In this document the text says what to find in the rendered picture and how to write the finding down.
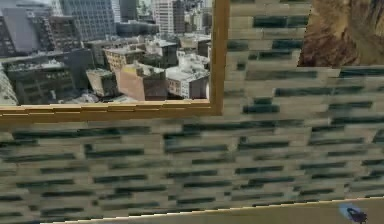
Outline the brown wall picture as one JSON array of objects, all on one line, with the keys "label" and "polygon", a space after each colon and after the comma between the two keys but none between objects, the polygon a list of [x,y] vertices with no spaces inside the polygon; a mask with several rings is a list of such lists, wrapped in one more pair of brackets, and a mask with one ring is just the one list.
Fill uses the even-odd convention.
[{"label": "brown wall picture", "polygon": [[300,67],[384,65],[384,0],[312,0]]}]

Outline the small blue black object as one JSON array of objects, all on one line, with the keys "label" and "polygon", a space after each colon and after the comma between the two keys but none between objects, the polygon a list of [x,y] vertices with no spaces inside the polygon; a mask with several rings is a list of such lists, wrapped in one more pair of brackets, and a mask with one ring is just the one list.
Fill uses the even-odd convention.
[{"label": "small blue black object", "polygon": [[354,223],[366,224],[367,222],[367,214],[351,203],[340,204],[339,211],[345,218]]}]

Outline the wooden framed window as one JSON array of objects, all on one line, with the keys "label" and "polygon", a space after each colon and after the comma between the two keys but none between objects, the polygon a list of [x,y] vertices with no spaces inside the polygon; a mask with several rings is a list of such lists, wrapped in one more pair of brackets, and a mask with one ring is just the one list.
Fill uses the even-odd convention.
[{"label": "wooden framed window", "polygon": [[186,32],[184,0],[156,0],[156,34],[92,40],[109,0],[0,0],[0,126],[220,113],[229,0],[209,1],[207,35]]}]

